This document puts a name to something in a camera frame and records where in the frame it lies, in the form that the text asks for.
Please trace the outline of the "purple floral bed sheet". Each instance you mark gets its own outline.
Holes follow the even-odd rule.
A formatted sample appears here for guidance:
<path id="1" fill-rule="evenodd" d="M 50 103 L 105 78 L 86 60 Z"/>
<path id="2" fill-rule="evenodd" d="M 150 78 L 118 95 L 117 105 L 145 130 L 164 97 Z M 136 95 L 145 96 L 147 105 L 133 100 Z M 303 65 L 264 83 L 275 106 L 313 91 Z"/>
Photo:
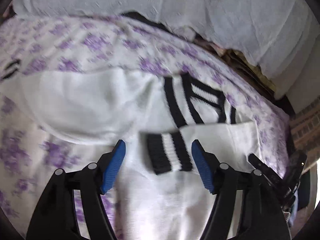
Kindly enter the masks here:
<path id="1" fill-rule="evenodd" d="M 198 76 L 180 70 L 176 61 L 166 63 L 168 74 L 156 74 L 141 68 L 138 52 L 123 46 L 125 38 L 139 38 L 131 23 L 144 24 L 126 17 L 106 20 L 73 17 L 13 17 L 1 26 L 1 80 L 13 76 L 21 68 L 28 70 L 67 70 L 91 73 L 108 68 L 140 70 L 155 76 L 173 77 L 188 73 L 209 86 L 216 85 L 236 109 L 247 113 L 256 123 L 260 160 L 283 176 L 288 162 L 286 135 L 289 117 L 261 96 L 235 71 L 212 55 L 199 55 L 206 66 L 197 60 Z M 18 111 L 15 104 L 1 92 L 1 208 L 15 229 L 26 235 L 30 219 L 54 168 L 40 184 L 32 167 L 29 153 L 37 146 L 27 136 L 38 128 Z M 113 189 L 102 197 L 106 213 L 115 227 L 116 235 L 125 239 L 118 219 L 120 202 Z"/>

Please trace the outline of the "white knit v-neck sweater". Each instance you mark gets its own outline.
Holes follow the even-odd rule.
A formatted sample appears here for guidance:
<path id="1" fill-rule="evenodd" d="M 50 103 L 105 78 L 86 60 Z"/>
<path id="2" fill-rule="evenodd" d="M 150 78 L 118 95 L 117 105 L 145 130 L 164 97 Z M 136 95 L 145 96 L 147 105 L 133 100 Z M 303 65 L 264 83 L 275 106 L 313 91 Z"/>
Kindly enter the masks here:
<path id="1" fill-rule="evenodd" d="M 114 194 L 125 239 L 201 237 L 215 198 L 191 155 L 194 140 L 238 171 L 251 172 L 248 155 L 260 152 L 251 117 L 188 73 L 21 68 L 2 77 L 1 92 L 38 128 L 27 140 L 40 184 L 49 170 L 80 169 L 125 141 Z"/>

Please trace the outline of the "checkered beige curtain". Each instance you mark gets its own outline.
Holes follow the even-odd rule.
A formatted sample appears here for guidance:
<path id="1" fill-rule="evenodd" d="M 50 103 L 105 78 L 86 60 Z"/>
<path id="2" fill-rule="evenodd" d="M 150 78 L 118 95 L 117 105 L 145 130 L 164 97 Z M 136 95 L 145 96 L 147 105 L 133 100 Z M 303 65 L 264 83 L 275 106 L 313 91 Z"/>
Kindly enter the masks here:
<path id="1" fill-rule="evenodd" d="M 291 135 L 297 150 L 306 155 L 304 170 L 312 168 L 319 159 L 319 96 L 290 119 Z"/>

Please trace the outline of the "white lace cover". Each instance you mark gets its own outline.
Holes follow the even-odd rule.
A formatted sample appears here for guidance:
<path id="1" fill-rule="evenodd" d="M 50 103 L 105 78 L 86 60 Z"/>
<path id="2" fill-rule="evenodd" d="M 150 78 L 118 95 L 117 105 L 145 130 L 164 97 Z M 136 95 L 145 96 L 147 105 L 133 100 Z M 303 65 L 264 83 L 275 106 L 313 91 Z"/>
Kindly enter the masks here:
<path id="1" fill-rule="evenodd" d="M 172 32 L 190 28 L 223 48 L 238 50 L 270 78 L 306 55 L 319 35 L 304 0 L 13 0 L 13 7 L 20 16 L 134 11 Z"/>

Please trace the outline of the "folded blankets under lace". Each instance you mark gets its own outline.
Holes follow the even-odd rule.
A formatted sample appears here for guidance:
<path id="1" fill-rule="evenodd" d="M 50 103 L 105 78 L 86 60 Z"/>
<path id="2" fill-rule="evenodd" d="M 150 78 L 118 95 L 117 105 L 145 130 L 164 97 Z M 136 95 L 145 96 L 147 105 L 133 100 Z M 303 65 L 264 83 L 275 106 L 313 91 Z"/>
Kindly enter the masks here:
<path id="1" fill-rule="evenodd" d="M 153 23 L 137 12 L 127 12 L 122 15 L 144 24 L 140 27 L 135 23 L 131 23 L 131 30 L 139 38 L 128 37 L 123 40 L 125 48 L 140 54 L 142 69 L 156 74 L 168 74 L 169 68 L 165 64 L 179 60 L 176 62 L 176 66 L 180 70 L 190 72 L 193 76 L 198 76 L 194 66 L 197 60 L 200 60 L 199 64 L 201 66 L 207 65 L 206 61 L 199 55 L 200 52 L 204 52 L 206 56 L 210 54 L 223 61 L 252 85 L 259 94 L 283 109 L 288 115 L 295 113 L 286 96 L 278 100 L 274 98 L 274 89 L 271 85 L 266 84 L 265 78 L 260 77 L 257 68 L 249 66 L 242 53 L 230 49 L 220 56 L 215 49 L 208 45 L 202 48 L 198 44 L 183 42 L 172 35 L 169 35 L 169 40 L 166 41 L 160 36 L 169 33 L 164 25 Z"/>

